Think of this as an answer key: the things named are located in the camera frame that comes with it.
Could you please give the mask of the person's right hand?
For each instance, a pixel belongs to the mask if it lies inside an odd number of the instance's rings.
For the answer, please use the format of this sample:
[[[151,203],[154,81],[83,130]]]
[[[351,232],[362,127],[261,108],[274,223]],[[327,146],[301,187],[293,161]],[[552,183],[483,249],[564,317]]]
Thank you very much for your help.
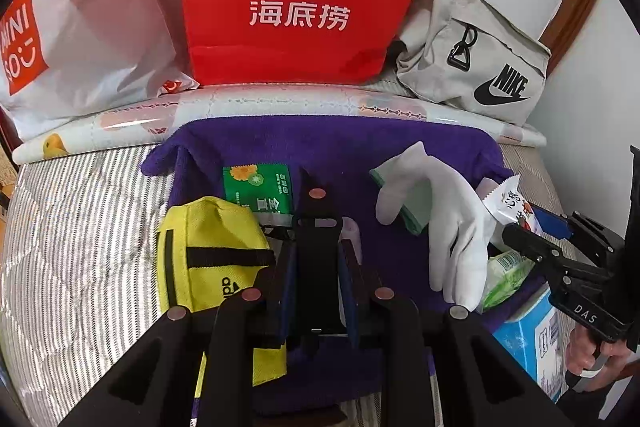
[[[624,340],[597,346],[588,329],[576,324],[570,332],[570,342],[565,352],[566,369],[577,376],[582,375],[583,371],[591,371],[597,363],[598,358],[594,355],[597,350],[605,357],[605,363],[596,376],[586,379],[583,391],[596,391],[614,383],[629,359],[634,356],[634,351],[627,347]]]

